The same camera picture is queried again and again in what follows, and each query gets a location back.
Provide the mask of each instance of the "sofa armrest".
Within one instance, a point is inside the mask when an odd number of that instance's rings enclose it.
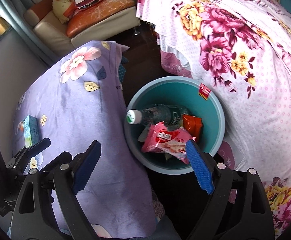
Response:
[[[34,27],[37,25],[50,11],[52,11],[53,0],[42,0],[28,9],[23,17],[26,22]]]
[[[33,29],[38,38],[60,57],[64,57],[75,48],[66,35],[67,25],[62,24],[50,11]]]

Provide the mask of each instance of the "sofa leg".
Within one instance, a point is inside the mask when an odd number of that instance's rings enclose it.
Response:
[[[140,34],[136,27],[133,27],[133,30],[134,30],[133,36],[138,36]]]

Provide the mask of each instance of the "dark wooden floor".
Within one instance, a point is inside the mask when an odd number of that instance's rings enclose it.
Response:
[[[124,65],[127,72],[122,83],[126,105],[145,84],[170,75],[161,68],[160,48],[149,26],[143,24],[138,30],[141,32],[138,36],[133,36],[133,30],[128,30],[109,39],[130,47],[124,54],[129,60]],[[164,175],[149,169],[147,172],[166,214],[180,237],[186,239],[198,221],[208,195],[200,189],[193,172],[178,176]]]

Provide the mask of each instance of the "bucket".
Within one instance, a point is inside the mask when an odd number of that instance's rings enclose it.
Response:
[[[207,100],[199,95],[201,83],[187,77],[168,76],[156,79],[142,87],[130,101],[127,110],[141,109],[150,104],[182,105],[191,115],[202,118],[202,137],[198,142],[203,152],[214,156],[224,137],[225,119],[223,109],[216,96],[210,92]],[[165,160],[163,154],[141,152],[142,143],[138,137],[143,131],[142,124],[124,123],[127,144],[134,156],[149,169],[169,175],[192,172],[176,158]]]

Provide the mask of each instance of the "white bottle cap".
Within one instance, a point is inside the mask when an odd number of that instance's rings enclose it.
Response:
[[[142,121],[142,113],[139,110],[127,111],[127,122],[129,124],[138,124]]]

